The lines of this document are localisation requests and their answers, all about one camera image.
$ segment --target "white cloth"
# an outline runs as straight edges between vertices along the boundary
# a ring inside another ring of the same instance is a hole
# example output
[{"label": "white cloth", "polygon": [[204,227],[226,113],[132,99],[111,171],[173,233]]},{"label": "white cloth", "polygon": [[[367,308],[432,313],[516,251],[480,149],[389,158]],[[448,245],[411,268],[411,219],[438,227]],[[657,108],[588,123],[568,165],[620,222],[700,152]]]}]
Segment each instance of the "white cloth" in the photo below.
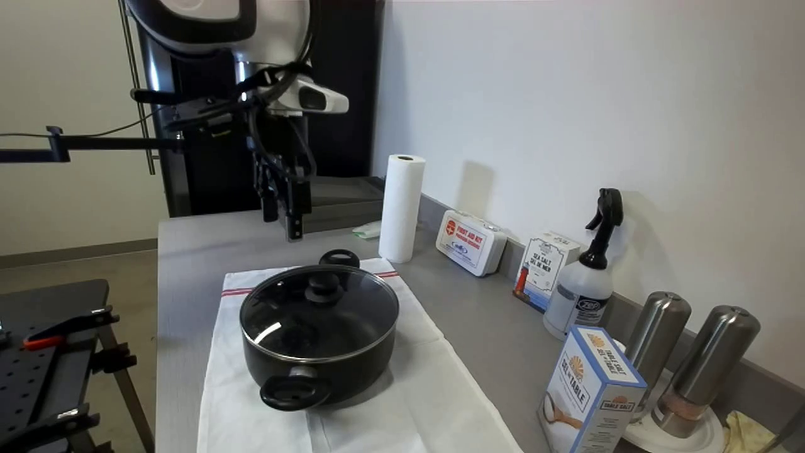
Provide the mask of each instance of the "white cloth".
[{"label": "white cloth", "polygon": [[240,308],[279,269],[226,275],[215,326],[198,420],[201,453],[508,453],[521,451],[423,306],[383,260],[399,299],[387,373],[362,404],[282,414],[267,409],[245,363]]}]

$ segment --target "pot handle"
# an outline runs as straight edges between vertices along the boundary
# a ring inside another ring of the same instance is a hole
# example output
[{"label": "pot handle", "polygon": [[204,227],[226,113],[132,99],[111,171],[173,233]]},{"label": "pot handle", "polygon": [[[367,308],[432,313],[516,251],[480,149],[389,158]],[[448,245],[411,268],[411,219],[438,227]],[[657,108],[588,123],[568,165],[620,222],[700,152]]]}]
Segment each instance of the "pot handle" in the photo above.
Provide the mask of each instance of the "pot handle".
[{"label": "pot handle", "polygon": [[304,411],[326,404],[332,395],[332,385],[310,376],[282,376],[269,378],[259,387],[262,404],[276,411]]},{"label": "pot handle", "polygon": [[320,258],[320,264],[340,264],[340,268],[359,269],[359,258],[352,255],[350,249],[330,249],[326,255]]}]

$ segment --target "metal canister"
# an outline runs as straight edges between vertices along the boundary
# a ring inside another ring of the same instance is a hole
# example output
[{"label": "metal canister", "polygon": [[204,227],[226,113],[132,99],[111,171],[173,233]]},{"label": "metal canister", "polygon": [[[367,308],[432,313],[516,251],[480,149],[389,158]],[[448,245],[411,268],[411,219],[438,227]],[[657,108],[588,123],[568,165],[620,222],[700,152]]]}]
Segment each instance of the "metal canister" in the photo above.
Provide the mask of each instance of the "metal canister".
[{"label": "metal canister", "polygon": [[675,292],[651,292],[632,337],[626,342],[626,357],[637,373],[646,380],[646,395],[657,385],[664,365],[670,363],[685,323],[689,317],[689,303]]},{"label": "metal canister", "polygon": [[747,311],[714,308],[694,341],[689,361],[655,411],[655,420],[677,439],[693,436],[704,418],[704,409],[719,395],[724,378],[757,333],[759,323]]}]

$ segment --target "gray countertop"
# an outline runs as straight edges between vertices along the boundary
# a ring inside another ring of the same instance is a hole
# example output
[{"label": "gray countertop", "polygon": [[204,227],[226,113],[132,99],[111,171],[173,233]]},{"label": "gray countertop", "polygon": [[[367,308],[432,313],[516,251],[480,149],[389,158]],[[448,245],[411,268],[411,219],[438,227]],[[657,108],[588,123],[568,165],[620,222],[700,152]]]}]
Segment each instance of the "gray countertop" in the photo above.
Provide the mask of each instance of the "gray countertop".
[{"label": "gray countertop", "polygon": [[[169,219],[159,230],[157,451],[196,451],[196,425],[211,327],[226,272],[311,264],[326,249],[378,258],[378,243],[350,233],[287,243],[256,211]],[[475,279],[421,233],[416,258],[394,264],[459,357],[474,373],[523,451],[548,451],[535,424],[560,342],[542,316],[510,298],[505,277]]]}]

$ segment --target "box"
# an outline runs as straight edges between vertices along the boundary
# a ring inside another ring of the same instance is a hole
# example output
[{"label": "box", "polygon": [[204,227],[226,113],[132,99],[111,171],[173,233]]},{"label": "box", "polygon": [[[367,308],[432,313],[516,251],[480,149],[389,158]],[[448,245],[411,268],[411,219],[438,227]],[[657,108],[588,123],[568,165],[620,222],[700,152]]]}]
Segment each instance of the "box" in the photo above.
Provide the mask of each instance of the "box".
[{"label": "box", "polygon": [[435,249],[475,277],[498,272],[505,249],[505,233],[448,209],[435,238]]},{"label": "box", "polygon": [[523,251],[514,294],[545,313],[558,269],[577,261],[578,255],[581,245],[560,234],[533,238]]},{"label": "box", "polygon": [[646,390],[602,327],[574,327],[560,348],[539,420],[553,453],[611,453]]}]

